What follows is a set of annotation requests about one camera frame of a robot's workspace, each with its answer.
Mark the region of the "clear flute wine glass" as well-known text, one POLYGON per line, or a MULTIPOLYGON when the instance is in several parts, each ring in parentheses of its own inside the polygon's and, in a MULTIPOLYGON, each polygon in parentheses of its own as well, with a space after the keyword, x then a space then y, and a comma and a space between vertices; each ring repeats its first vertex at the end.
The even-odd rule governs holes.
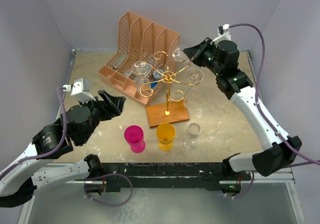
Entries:
POLYGON ((197 85, 204 79, 204 73, 199 68, 189 68, 186 71, 186 78, 193 85, 189 87, 184 95, 184 104, 191 104, 198 95, 197 85))

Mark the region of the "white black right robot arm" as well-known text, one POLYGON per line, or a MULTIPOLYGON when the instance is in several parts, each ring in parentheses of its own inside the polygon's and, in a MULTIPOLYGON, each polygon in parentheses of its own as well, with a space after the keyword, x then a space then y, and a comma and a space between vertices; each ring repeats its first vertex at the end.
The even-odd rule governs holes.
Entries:
POLYGON ((242 112, 262 148, 261 152, 235 154, 224 159, 223 176, 233 180, 242 171, 256 171, 267 177, 291 165, 302 141, 297 135, 290 136, 256 95, 253 82, 238 67, 237 44, 231 40, 213 44, 206 38, 196 46, 183 49, 183 53, 193 64, 208 68, 216 76, 218 88, 242 112))

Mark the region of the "clear round wine glass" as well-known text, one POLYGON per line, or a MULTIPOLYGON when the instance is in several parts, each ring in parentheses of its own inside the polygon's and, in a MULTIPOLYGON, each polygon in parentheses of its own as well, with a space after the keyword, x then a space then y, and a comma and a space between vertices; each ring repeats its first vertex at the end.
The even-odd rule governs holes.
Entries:
POLYGON ((178 45, 172 53, 172 58, 176 62, 176 71, 180 71, 190 64, 189 58, 183 52, 185 48, 185 45, 178 45))

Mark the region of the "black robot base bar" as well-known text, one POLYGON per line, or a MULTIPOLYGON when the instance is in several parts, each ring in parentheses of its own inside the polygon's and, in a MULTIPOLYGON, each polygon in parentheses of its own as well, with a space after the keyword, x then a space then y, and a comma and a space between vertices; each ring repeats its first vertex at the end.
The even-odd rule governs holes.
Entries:
POLYGON ((91 174, 86 181, 101 181, 108 175, 106 192, 119 192, 122 188, 134 189, 221 189, 239 191, 240 181, 250 181, 244 171, 234 172, 222 162, 189 163, 117 163, 104 162, 103 170, 91 174))

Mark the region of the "pink plastic goblet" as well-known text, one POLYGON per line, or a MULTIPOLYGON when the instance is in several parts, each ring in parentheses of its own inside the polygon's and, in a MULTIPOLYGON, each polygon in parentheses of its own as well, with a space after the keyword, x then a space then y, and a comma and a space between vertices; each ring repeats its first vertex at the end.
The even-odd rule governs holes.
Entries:
POLYGON ((124 131, 124 139, 134 153, 142 153, 146 148, 144 131, 138 125, 131 125, 127 127, 124 131))

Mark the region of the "clear tall wine glass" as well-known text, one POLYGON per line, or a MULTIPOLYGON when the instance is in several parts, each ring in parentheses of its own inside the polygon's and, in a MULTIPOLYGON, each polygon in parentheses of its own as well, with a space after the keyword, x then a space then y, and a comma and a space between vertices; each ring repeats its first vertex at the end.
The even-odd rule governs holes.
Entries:
POLYGON ((147 78, 151 71, 150 65, 142 60, 138 60, 131 65, 131 71, 136 74, 135 86, 138 94, 142 97, 151 95, 151 81, 147 78))

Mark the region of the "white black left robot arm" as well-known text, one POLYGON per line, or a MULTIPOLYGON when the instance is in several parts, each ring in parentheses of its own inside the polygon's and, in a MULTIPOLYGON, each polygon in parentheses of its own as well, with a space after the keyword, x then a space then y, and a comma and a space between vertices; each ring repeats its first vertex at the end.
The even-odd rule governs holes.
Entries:
POLYGON ((0 172, 0 206, 14 208, 27 203, 41 190, 77 180, 98 180, 106 174, 96 154, 63 166, 41 171, 47 164, 87 143, 100 122, 122 114, 126 98, 99 90, 94 97, 69 110, 61 109, 60 117, 38 132, 25 151, 0 172))

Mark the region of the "gold wire wine glass rack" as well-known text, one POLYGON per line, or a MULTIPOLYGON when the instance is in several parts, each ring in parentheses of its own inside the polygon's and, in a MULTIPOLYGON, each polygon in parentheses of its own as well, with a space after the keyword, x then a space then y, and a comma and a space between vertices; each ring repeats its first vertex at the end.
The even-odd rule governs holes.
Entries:
MULTIPOLYGON (((150 69, 152 71, 156 71, 157 68, 153 67, 150 63, 150 69)), ((185 86, 193 86, 190 81, 186 77, 186 72, 190 69, 191 62, 189 61, 189 65, 181 70, 172 71, 168 66, 164 68, 163 78, 157 81, 150 81, 150 83, 157 82, 156 86, 164 84, 166 86, 166 94, 165 94, 165 102, 160 104, 148 105, 146 109, 146 115, 148 120, 149 127, 156 128, 161 124, 169 123, 179 123, 188 121, 190 119, 188 109, 184 104, 184 96, 185 93, 182 90, 176 90, 174 96, 172 96, 171 92, 171 84, 181 84, 185 86)), ((156 93, 155 88, 151 88, 150 98, 156 93)))

